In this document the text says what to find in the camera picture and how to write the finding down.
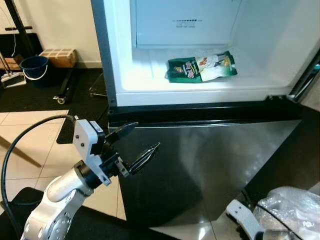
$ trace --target wheel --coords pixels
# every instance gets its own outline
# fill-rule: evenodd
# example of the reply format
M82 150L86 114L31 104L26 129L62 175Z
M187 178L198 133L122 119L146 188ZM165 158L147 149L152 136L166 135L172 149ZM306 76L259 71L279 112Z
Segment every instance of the wheel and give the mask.
M63 104L65 104L66 103L66 98L64 97L64 98L59 98L58 99L58 104L61 104L61 105L63 105Z

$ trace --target stainless steel panel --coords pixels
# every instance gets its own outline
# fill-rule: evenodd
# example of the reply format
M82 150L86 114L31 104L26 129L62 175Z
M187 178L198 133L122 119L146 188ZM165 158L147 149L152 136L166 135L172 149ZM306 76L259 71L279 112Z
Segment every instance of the stainless steel panel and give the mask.
M149 227L216 220L299 122L136 128L116 144L125 161L161 146L135 177L120 178L127 220Z

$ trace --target cable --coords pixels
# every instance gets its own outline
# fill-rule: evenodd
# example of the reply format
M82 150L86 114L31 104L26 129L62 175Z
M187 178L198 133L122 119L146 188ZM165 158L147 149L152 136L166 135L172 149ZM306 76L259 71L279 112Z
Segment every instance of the cable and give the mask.
M32 206L41 203L42 199L39 199L37 201L31 201L31 202L11 202L11 205L17 205L17 206Z
M9 24L11 25L11 28L13 29L14 26L12 24L12 22L9 20L8 15L6 14L5 10L0 6L1 11L3 12L3 14L5 15L6 19L8 20ZM14 56L15 52L16 52L16 35L15 33L13 33L13 39L14 39L14 47L13 47L13 53L11 54L11 57Z
M248 205L249 208L251 209L251 207L254 206L254 204L253 204L253 202L251 201L247 190L246 190L245 188L243 188L243 189L241 190L241 193L242 193L242 195L244 196L247 205Z
M69 119L71 120L73 123L76 121L76 119L71 116L71 115L56 115L56 116L51 116L51 117L47 117L33 125L31 125L30 127L28 127L27 129L25 129L22 133L20 133L16 139L12 142L12 144L10 145L10 147L8 148L8 151L6 152L6 155L4 157L3 160L3 165L2 165L2 170L1 170L1 195L2 195L2 201L3 201L3 206L4 206L4 210L6 212L6 214L8 215L8 218L10 219L12 226L15 230L15 234L17 239L19 240L21 235L22 235L22 229L21 226L18 224L18 222L15 219L15 216L10 208L9 205L9 201L8 201L8 197L7 197L7 191L6 191L6 174L7 174L7 165L8 165L8 160L10 157L10 154L12 152L12 150L15 148L16 144L18 143L18 141L25 135L27 134L29 131L31 131L32 129L36 128L37 126L44 124L48 121L54 120L54 119Z
M268 214L270 214L272 217L274 217L279 223L281 223L283 226L285 226L290 232L294 233L294 235L296 235L296 237L300 240L303 240L302 237L300 237L297 233L295 233L287 224L285 224L283 221L281 221L275 214L273 214L271 211L269 211L268 209L266 209L264 206L260 205L260 204L256 204L257 207L265 210Z
M107 105L106 108L103 110L103 112L100 114L100 116L97 118L96 122L99 123L102 117L105 115L106 111L108 110L109 106Z

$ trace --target blue bucket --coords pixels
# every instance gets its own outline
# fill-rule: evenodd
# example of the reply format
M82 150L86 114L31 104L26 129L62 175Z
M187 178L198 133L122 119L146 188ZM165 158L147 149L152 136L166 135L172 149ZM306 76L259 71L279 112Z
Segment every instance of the blue bucket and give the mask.
M48 74L49 59L44 56L31 56L20 63L24 76L38 88L51 85Z

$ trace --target plastic bag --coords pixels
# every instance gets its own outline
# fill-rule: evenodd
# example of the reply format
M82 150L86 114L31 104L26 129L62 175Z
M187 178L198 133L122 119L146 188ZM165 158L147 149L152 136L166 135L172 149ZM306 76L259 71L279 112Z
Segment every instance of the plastic bag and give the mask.
M258 202L304 240L320 240L320 196L294 187L279 187ZM256 206L254 216L265 229L286 230L278 220Z
M229 51L205 57L171 59L168 65L167 77L171 83L202 83L238 74Z

